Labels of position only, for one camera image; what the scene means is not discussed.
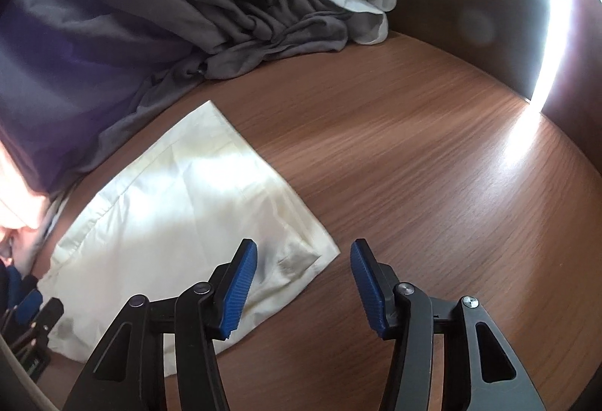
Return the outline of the grey purple curtain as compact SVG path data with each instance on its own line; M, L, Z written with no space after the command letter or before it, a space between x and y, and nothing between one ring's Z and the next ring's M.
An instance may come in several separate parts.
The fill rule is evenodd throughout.
M339 50L327 0L1 0L1 140L55 196L207 80Z

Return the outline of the cream white pants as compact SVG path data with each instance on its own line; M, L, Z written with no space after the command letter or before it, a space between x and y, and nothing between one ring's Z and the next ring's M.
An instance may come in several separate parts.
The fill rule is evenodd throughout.
M50 349L87 360L126 300L178 296L258 248L257 270L225 351L291 303L339 254L293 188L211 102L194 109L85 206L40 280L62 318Z

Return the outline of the blue folded garment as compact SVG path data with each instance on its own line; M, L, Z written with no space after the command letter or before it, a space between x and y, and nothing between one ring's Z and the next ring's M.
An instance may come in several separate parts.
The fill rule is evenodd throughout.
M21 278L20 272L14 265L6 267L7 273L7 285L6 285L6 305L9 308L13 308L15 305L20 304L20 286L23 279Z

